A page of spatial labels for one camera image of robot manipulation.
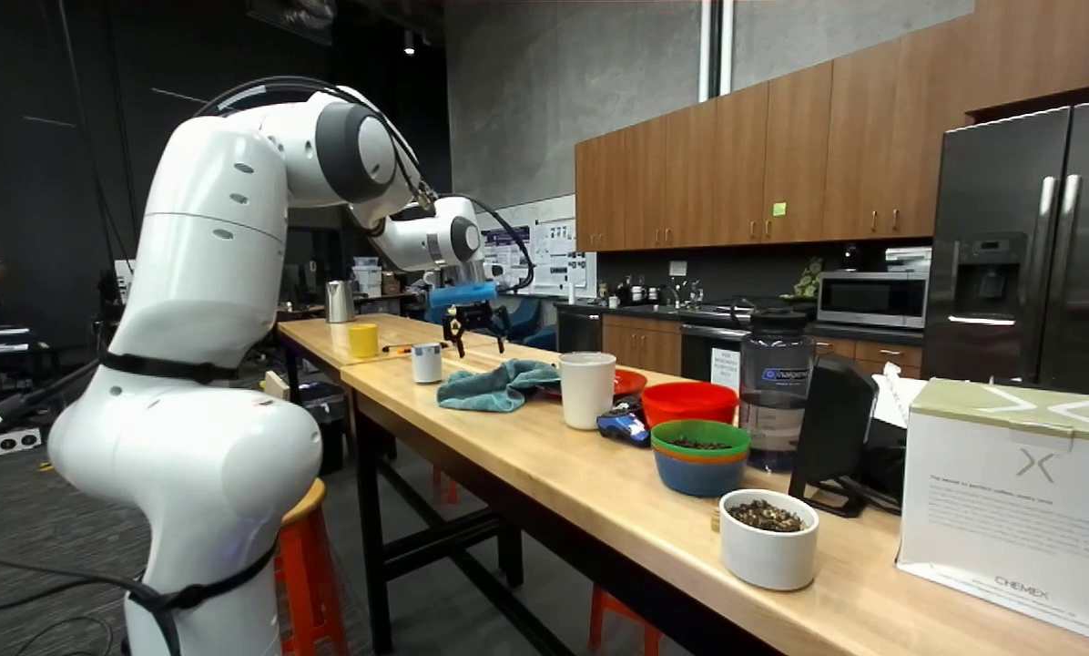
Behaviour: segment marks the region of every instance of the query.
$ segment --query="cabinet door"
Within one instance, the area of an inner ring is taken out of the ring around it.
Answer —
[[[618,364],[680,372],[680,326],[644,317],[606,317],[606,349]]]
[[[1089,86],[1089,0],[979,0],[965,62],[972,108]]]
[[[713,203],[717,142],[713,103],[668,114],[642,125],[642,187],[644,198],[633,221],[639,248],[701,248],[717,245],[725,225]]]
[[[835,62],[829,241],[935,234],[939,142],[965,125],[961,35],[949,23]]]
[[[763,241],[825,237],[825,182],[835,66],[764,83]]]
[[[881,364],[899,364],[903,379],[920,379],[922,375],[922,349],[920,346],[895,346],[895,343],[860,343],[858,346],[858,364],[867,375],[877,375]]]
[[[835,62],[825,237],[877,237],[892,187],[889,140],[903,43],[881,43]]]
[[[722,95],[711,107],[717,135],[703,153],[717,198],[713,221],[722,225],[713,245],[757,245],[764,237],[764,86]]]
[[[858,343],[852,338],[813,338],[813,355],[858,361]]]
[[[611,132],[575,148],[575,245],[618,250],[633,245],[642,207],[642,132]]]
[[[945,132],[968,125],[960,95],[965,23],[945,23],[899,40],[899,86],[892,97],[889,180],[877,234],[933,237]]]

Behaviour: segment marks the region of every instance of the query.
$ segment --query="black refrigerator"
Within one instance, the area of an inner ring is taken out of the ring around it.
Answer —
[[[924,372],[1089,392],[1089,103],[949,132]]]

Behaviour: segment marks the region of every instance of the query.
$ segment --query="white box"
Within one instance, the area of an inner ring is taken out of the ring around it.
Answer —
[[[1089,396],[933,379],[906,417],[899,569],[1089,633]]]

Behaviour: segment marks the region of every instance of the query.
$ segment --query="blue cloth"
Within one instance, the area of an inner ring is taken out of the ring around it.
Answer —
[[[456,372],[439,386],[442,409],[519,412],[529,392],[558,386],[558,369],[542,361],[508,361],[496,372]]]

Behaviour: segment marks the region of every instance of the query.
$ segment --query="small white bowl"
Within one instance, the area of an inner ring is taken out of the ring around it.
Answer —
[[[730,507],[764,500],[803,522],[799,532],[764,532],[730,515]],[[818,581],[820,515],[786,493],[736,487],[717,500],[722,562],[742,584],[764,589],[799,589]]]

